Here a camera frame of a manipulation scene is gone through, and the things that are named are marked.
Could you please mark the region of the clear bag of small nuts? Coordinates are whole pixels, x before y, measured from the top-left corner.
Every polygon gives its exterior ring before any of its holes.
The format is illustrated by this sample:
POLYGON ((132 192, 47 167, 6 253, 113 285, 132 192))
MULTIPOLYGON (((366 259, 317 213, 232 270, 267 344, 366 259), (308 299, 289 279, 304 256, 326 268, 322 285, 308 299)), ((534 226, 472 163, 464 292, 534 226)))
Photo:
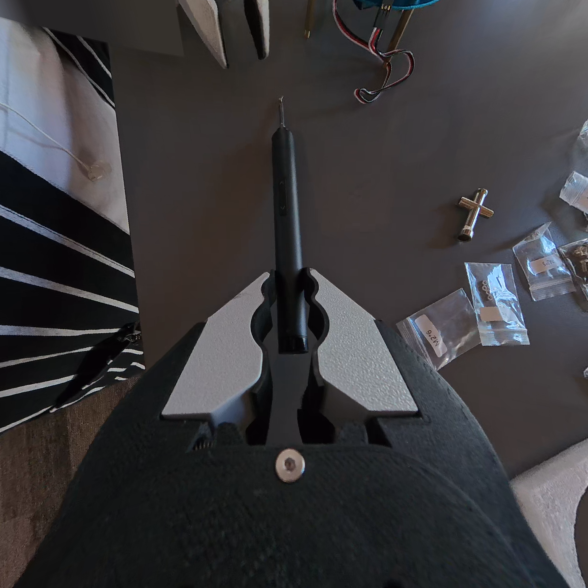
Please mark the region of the clear bag of small nuts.
POLYGON ((483 346, 529 345, 510 264, 465 263, 483 346))

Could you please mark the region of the silver cross socket wrench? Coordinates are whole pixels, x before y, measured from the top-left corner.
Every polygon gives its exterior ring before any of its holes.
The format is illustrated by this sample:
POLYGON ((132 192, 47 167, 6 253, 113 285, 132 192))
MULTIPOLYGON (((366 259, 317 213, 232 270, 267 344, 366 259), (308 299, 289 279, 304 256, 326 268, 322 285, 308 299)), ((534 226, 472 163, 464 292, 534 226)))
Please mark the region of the silver cross socket wrench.
POLYGON ((478 218, 491 218, 494 211, 485 206, 484 202, 488 196, 486 188, 478 188, 472 198, 461 197, 458 202, 458 207, 468 211, 464 226, 457 235, 460 242, 470 242, 474 236, 474 228, 478 218))

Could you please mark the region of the clear bag with white label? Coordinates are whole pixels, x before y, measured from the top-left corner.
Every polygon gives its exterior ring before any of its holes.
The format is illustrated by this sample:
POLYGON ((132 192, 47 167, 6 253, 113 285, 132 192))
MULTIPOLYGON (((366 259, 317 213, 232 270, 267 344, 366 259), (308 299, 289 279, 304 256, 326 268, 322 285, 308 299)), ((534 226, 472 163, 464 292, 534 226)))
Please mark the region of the clear bag with white label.
POLYGON ((552 238, 550 225, 548 222, 536 228, 512 248, 536 302, 576 291, 552 238))

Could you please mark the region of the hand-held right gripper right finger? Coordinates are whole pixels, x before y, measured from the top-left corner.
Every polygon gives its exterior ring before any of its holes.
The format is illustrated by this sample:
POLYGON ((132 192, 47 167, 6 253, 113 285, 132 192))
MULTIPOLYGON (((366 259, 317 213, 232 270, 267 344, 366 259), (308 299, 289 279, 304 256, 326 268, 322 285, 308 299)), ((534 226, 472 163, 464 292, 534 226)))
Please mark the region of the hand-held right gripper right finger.
POLYGON ((375 318, 315 269, 306 270, 305 299, 316 344, 302 410, 325 418, 416 415, 375 318))

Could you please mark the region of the black electric screwdriver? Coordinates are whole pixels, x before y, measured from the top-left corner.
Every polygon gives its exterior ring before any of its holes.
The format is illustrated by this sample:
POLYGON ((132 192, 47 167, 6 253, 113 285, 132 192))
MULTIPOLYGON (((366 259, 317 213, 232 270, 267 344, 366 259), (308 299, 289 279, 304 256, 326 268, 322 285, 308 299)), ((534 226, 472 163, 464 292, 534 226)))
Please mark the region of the black electric screwdriver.
POLYGON ((307 319, 302 279, 295 142, 286 127, 284 104, 278 103, 279 126, 272 135, 275 292, 278 352, 307 352, 307 319))

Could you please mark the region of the black white striped cloth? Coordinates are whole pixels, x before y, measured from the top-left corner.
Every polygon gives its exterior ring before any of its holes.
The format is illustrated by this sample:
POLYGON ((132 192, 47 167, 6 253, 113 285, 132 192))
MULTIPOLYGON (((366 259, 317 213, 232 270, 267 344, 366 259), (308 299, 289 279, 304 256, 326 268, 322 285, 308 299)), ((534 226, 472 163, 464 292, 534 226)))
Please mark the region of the black white striped cloth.
MULTIPOLYGON (((115 110, 108 45, 41 28, 115 110)), ((1 433, 144 362, 129 233, 1 151, 1 433)))

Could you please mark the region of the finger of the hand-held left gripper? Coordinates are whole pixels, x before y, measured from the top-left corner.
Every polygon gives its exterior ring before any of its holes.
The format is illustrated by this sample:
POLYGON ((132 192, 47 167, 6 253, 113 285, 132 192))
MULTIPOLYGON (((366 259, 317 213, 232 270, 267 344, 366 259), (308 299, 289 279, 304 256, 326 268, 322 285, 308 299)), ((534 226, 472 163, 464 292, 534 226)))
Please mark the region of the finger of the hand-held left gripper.
POLYGON ((243 1, 249 31, 260 61, 269 55, 269 1, 243 1))
POLYGON ((223 69, 228 68, 216 1, 178 1, 206 48, 223 69))

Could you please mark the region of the clear flat labelled bag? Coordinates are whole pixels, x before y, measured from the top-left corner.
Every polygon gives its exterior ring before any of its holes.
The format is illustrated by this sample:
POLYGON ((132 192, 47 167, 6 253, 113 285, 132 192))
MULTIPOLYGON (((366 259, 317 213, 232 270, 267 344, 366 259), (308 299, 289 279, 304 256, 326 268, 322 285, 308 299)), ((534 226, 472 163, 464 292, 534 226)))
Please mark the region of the clear flat labelled bag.
POLYGON ((436 371, 481 344, 474 308, 462 288, 396 327, 404 341, 436 371))

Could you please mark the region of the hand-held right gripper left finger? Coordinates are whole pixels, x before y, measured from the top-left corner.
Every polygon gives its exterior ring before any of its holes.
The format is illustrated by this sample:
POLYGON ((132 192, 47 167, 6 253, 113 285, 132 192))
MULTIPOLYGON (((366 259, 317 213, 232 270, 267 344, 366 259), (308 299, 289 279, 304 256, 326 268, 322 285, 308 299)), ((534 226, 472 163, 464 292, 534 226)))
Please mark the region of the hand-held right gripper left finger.
POLYGON ((268 351, 275 276, 265 272, 210 316, 162 417, 232 423, 247 443, 266 443, 273 399, 268 351))

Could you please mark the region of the white smooth fabric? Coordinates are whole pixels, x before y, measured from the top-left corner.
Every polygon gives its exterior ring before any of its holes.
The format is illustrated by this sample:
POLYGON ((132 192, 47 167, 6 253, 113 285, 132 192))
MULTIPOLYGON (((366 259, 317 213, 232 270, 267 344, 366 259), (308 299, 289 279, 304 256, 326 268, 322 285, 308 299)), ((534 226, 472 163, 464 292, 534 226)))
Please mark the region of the white smooth fabric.
POLYGON ((5 18, 1 151, 129 233, 114 108, 41 27, 5 18))

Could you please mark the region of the blue round device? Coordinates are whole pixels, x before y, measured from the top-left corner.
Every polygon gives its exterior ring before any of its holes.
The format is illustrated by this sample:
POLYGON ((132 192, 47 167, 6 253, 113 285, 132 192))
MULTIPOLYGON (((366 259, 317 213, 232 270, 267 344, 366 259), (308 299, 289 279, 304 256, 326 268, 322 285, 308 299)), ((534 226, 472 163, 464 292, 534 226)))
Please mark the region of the blue round device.
POLYGON ((436 4, 437 0, 421 1, 421 0, 398 0, 398 1, 352 1, 360 10, 372 7, 389 6, 394 11, 407 11, 413 9, 424 8, 432 4, 436 4))

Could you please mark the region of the clear bag of metal screws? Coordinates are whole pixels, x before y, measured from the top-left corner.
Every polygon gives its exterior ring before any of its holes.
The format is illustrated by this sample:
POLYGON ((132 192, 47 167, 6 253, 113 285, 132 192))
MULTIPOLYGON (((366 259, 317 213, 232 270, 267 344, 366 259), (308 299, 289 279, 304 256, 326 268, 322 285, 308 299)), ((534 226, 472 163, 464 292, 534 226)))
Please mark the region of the clear bag of metal screws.
POLYGON ((557 250, 587 300, 587 238, 559 246, 557 250))

